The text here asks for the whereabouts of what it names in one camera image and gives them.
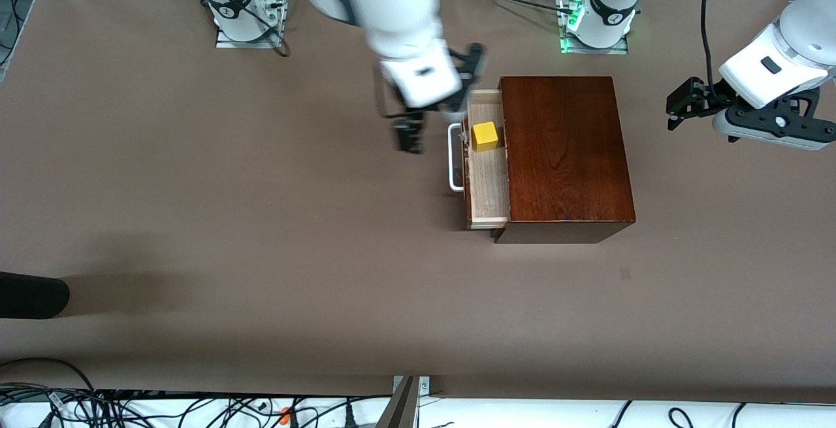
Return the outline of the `yellow cube block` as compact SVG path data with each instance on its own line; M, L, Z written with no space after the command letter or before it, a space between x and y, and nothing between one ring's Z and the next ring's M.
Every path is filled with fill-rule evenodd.
M477 153L498 148L499 133L498 126L493 121L473 124L470 128L470 148Z

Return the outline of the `dark brown wooden cabinet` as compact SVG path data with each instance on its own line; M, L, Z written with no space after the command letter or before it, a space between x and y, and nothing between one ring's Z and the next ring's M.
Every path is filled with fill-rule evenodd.
M597 244L636 220L614 80L505 76L509 214L497 244Z

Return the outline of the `black rounded object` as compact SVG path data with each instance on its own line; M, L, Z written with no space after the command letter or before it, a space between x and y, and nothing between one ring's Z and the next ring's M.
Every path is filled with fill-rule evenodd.
M61 279L0 271L0 318L51 319L70 299L71 289Z

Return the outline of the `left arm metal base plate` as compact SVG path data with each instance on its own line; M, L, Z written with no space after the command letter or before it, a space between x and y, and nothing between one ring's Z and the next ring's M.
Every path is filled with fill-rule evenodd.
M635 14L624 19L615 14L618 24L609 25L594 9L581 0L555 0L558 16L560 50L564 54L627 55L627 34Z

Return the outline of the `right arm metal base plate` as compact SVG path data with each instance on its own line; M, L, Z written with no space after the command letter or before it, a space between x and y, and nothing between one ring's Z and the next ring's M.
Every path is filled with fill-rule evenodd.
M242 48L242 49L263 49L271 50L283 44L283 33L285 23L278 22L274 26L264 25L261 23L244 20L219 21L213 18L213 23L217 26L217 40L216 46L218 48ZM243 41L235 40L225 32L225 29L232 29L233 36L259 36L253 40Z

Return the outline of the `metal mounting bracket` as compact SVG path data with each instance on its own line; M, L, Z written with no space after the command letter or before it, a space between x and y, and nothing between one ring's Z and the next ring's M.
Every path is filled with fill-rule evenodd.
M416 428L419 404L430 395L430 377L394 377L394 391L374 428Z

